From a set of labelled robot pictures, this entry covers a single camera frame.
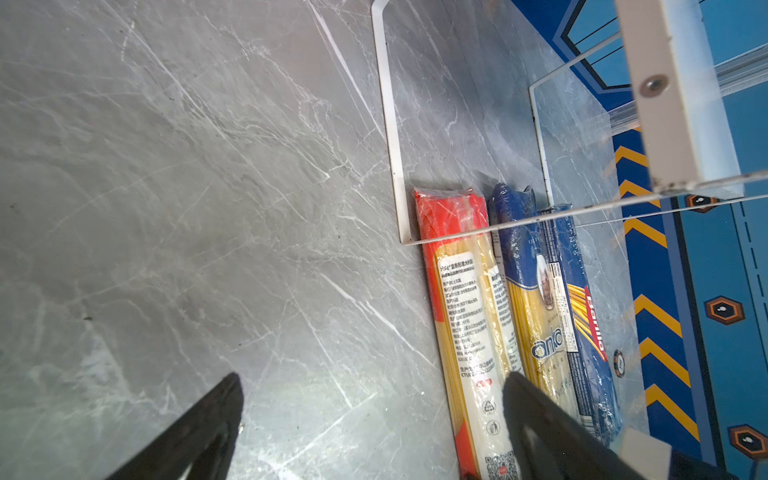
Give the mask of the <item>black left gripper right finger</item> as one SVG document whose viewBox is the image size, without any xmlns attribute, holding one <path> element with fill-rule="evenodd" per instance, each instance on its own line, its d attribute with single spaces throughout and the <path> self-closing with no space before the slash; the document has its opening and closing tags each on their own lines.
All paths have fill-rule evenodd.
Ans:
<svg viewBox="0 0 768 480">
<path fill-rule="evenodd" d="M 639 479 L 524 375 L 503 387 L 503 412 L 523 479 Z"/>
</svg>

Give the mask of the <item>dark blue Barilla spaghetti box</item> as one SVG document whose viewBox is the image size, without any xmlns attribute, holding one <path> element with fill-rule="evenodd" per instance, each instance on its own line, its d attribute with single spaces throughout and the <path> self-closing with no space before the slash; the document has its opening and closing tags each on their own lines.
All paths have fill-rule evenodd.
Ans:
<svg viewBox="0 0 768 480">
<path fill-rule="evenodd" d="M 619 402 L 571 216 L 542 223 L 548 268 L 581 424 L 609 446 L 622 428 Z"/>
</svg>

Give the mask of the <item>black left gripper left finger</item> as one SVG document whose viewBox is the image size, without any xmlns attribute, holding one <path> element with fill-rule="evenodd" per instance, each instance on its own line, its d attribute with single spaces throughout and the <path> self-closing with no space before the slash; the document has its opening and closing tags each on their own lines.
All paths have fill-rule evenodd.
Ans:
<svg viewBox="0 0 768 480">
<path fill-rule="evenodd" d="M 232 372 L 112 479 L 225 479 L 240 433 L 244 393 Z"/>
</svg>

